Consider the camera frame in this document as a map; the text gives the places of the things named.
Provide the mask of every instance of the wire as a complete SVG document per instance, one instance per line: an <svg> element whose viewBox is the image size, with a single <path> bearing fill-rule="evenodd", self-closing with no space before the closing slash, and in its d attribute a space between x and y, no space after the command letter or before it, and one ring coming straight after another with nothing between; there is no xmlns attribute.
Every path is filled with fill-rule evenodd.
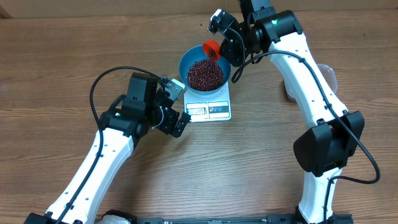
<svg viewBox="0 0 398 224"><path fill-rule="evenodd" d="M329 181L328 181L328 187L326 189L326 197L325 197L325 203L323 206L323 223L326 224L326 212L327 212L327 203L328 203L328 199L329 199L329 194L330 194L330 186L333 183L334 180L336 179L343 179L343 180L349 180L352 182L356 182L356 183L360 183L360 184L374 184L377 181L380 180L381 174L380 174L380 168L377 165L376 161L374 160L374 158L372 157L372 155L369 153L369 151L365 148L365 146L361 143L361 141L354 135L354 133L349 129L349 127L347 127L347 125L341 120L341 118L336 114L336 112L334 111L334 109L332 108L331 103L328 101L328 98L326 97L325 92L323 91L323 88L321 86L321 83L319 82L319 79L317 77L317 75L315 74L315 72L313 71L312 67L310 66L310 64L308 64L308 62L305 60L305 58L294 54L292 52L287 52L287 51L283 51L283 50L273 50L270 52L266 52L263 54L259 54L257 56L255 56L254 58L251 58L250 60L248 60L243 66L239 67L238 70L236 72L238 72L239 70L243 70L243 68L247 65L249 65L251 62L255 61L255 59L257 58L263 58L266 57L268 55L272 55L272 54L284 54L284 55L290 55L292 57L295 57L299 60L299 62L302 62L310 71L313 79L315 80L315 83L317 84L317 87L319 89L319 92L322 95L323 101L325 101L326 103L326 107L330 110L330 113L336 118L336 120L340 123L340 125L344 128L344 130L355 140L355 142L357 143L357 145L362 149L362 151L365 153L366 157L370 160L371 164L374 167L374 170L376 172L376 177L373 180L360 180L360 179L355 179L352 177L346 177L346 176L336 176L336 177L332 177Z"/></svg>
<svg viewBox="0 0 398 224"><path fill-rule="evenodd" d="M241 39L242 50L243 50L243 58L242 58L242 65L240 66L240 68L244 67L243 65L244 65L244 61L246 59L246 48L244 46L244 41L243 41L242 36L238 32L236 32L234 29L232 29L232 28L229 28L229 27L226 27L226 26L220 26L220 27L228 29L228 30L234 32ZM237 72L235 72L235 74L232 76L232 79L231 79L232 83L236 83L239 80L239 78L241 78L242 72L243 72L243 69L240 70L238 77L236 77Z"/></svg>
<svg viewBox="0 0 398 224"><path fill-rule="evenodd" d="M251 63L252 63L253 65L255 65L255 64L259 63L259 62L261 61L261 59L262 59L262 57L259 58L259 59L256 60L256 61L251 62Z"/></svg>
<svg viewBox="0 0 398 224"><path fill-rule="evenodd" d="M102 148L103 148L103 144L104 144L104 134L102 132L101 129L101 125L100 125L100 120L98 119L98 115L97 112L95 110L94 107L94 99L93 99L93 95L94 95L94 89L95 86L97 85L97 83L101 80L101 78L103 78L106 74L111 73L113 71L116 70L120 70L120 69L131 69L131 70L137 70L139 72L144 72L150 76L156 77L158 79L160 79L160 77L158 77L157 75L153 74L152 72L148 72L147 70L141 69L141 68L136 68L136 67L130 67L130 66L121 66L121 67L116 67L116 68L111 68L107 71L105 71L104 73L102 73L93 83L93 86L91 86L91 90L90 90L90 106L91 106L91 110L93 112L94 115L94 119L95 119L95 123L97 124L98 127L98 131L99 131L99 148L98 148L98 152L95 155L95 159L93 164L91 165L90 169L88 170L85 178L83 179L83 181L81 182L81 184L79 185L79 187L77 188L76 192L73 194L72 198L70 199L70 201L66 204L65 209L63 210L63 212L61 213L61 215L58 217L57 221L55 222L55 224L59 224L61 223L61 221L63 220L63 218L65 217L65 215L67 214L67 212L69 211L69 209L72 207L74 201L76 200L77 196L79 195L79 193L81 192L81 190L83 189L83 187L85 186L88 178L90 177L91 173L93 172L95 165L98 162L98 159L100 159L101 157L101 153L102 153Z"/></svg>

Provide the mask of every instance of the wooden table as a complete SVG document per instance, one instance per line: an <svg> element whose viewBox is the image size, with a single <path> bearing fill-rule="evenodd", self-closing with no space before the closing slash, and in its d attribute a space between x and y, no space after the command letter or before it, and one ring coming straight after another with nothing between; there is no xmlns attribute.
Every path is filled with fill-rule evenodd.
<svg viewBox="0 0 398 224"><path fill-rule="evenodd" d="M96 125L88 101L103 71L132 65L178 77L181 56L215 38L208 14L0 20L0 222L43 214L86 157ZM398 11L298 12L312 54L337 74L337 95L366 121L375 185L339 180L336 213L356 223L398 218ZM95 91L102 112L128 86L114 72ZM189 124L174 139L151 131L116 175L99 214L198 218L292 213L303 190L293 142L304 132L280 72L268 60L230 85L233 118ZM183 110L182 103L175 105ZM358 149L344 174L372 179Z"/></svg>

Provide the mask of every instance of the white scale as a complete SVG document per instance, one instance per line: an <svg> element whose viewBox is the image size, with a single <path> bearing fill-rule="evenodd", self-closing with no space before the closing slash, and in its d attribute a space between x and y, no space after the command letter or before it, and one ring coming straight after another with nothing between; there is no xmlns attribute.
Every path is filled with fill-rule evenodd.
<svg viewBox="0 0 398 224"><path fill-rule="evenodd" d="M228 82L216 93L198 95L190 90L184 94L185 112L191 122L228 121L232 118Z"/></svg>

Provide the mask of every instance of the blue bowl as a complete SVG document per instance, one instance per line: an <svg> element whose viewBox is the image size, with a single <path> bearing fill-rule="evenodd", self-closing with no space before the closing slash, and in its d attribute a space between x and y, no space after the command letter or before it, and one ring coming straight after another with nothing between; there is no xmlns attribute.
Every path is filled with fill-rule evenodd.
<svg viewBox="0 0 398 224"><path fill-rule="evenodd" d="M192 92L199 94L199 95L211 95L213 93L216 93L225 85L225 83L228 82L229 76L231 75L231 64L224 58L221 57L217 63L220 65L223 73L224 73L224 80L223 84L218 87L216 90L211 90L211 91L198 91L194 90L188 85L187 82L187 75L188 75L188 69L191 67L195 62L206 59L208 58L207 55L205 54L205 51L203 50L202 46L196 46L189 51L187 51L184 56L182 56L181 61L180 61L180 78L182 82L185 84L185 86Z"/></svg>

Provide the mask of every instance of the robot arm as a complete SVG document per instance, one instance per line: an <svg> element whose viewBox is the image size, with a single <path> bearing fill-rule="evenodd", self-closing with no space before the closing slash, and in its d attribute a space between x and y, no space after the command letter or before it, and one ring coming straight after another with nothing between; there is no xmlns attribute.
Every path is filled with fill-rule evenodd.
<svg viewBox="0 0 398 224"><path fill-rule="evenodd" d="M157 90L158 83L162 88ZM100 131L97 131L86 159L57 201L49 207L44 216L31 213L25 223L54 223L61 216L61 223L94 223L98 208L115 174L132 154L140 138L147 134L148 129L157 128L175 138L181 136L190 116L182 113L178 120L180 113L173 110L172 105L185 90L185 85L177 80L167 77L157 80L142 73L133 73L127 95L117 98L99 119L104 137L103 149L70 209L62 215L94 163L100 146ZM121 101L121 109L116 108ZM118 223L131 222L118 216L112 218L117 218L117 221L120 221Z"/></svg>
<svg viewBox="0 0 398 224"><path fill-rule="evenodd" d="M244 67L243 61L249 54L258 54L260 51L284 51L304 58L315 72L337 116L359 138L364 128L361 113L349 114L347 107L332 92L310 53L303 29L293 12L275 13L269 1L240 0L239 5L245 19L242 23L222 9L217 10L210 19L208 30L225 36L220 55L233 66L241 66L240 69ZM308 129L294 143L295 156L305 171L303 196L297 216L303 223L322 223L328 181L341 174L348 158L355 152L356 143L326 106L313 75L300 60L286 54L270 54L270 60L284 77L289 88L287 91L296 99ZM335 184L330 187L326 218L333 214L331 202L334 189Z"/></svg>

